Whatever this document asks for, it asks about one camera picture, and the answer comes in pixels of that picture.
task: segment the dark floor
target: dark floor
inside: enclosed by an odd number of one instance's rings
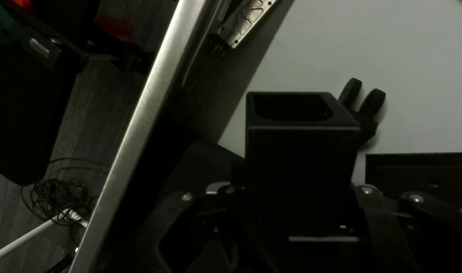
[[[168,1],[104,0],[98,13],[127,19],[132,40],[156,49],[158,7]],[[45,175],[77,178],[97,192],[112,162],[144,77],[121,72],[106,61],[91,60],[77,75],[51,157],[83,157],[57,160]],[[41,224],[22,204],[21,187],[0,175],[0,246]],[[73,243],[66,227],[54,227],[0,260],[0,273],[41,273],[57,262]]]

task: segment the white wall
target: white wall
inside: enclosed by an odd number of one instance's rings
[[[247,90],[337,95],[352,75],[387,92],[364,151],[460,151],[462,0],[294,0]],[[220,143],[243,154],[243,98]]]

